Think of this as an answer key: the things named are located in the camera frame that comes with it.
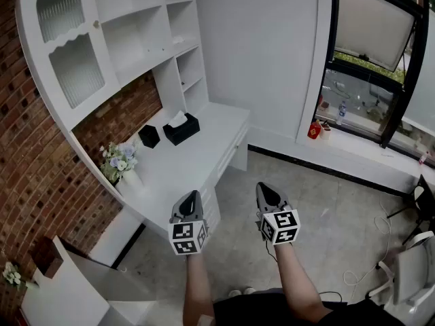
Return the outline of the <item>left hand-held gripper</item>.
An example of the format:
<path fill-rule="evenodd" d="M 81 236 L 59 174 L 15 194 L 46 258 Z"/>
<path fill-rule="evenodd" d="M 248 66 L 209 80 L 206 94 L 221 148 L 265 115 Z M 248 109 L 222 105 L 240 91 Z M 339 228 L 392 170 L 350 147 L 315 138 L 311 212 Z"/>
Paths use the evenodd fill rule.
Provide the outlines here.
<path fill-rule="evenodd" d="M 168 233 L 176 255 L 202 252 L 208 237 L 207 222 L 202 218 L 203 204 L 198 190 L 188 192 L 174 204 Z"/>

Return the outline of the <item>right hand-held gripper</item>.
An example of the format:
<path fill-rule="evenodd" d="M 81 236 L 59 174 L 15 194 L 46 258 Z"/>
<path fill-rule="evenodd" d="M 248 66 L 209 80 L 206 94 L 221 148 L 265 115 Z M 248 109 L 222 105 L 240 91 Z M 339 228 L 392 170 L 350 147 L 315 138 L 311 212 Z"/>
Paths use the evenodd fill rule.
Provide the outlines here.
<path fill-rule="evenodd" d="M 256 202 L 262 239 L 273 246 L 294 242 L 301 228 L 298 211 L 290 207 L 286 194 L 265 182 L 256 185 Z"/>

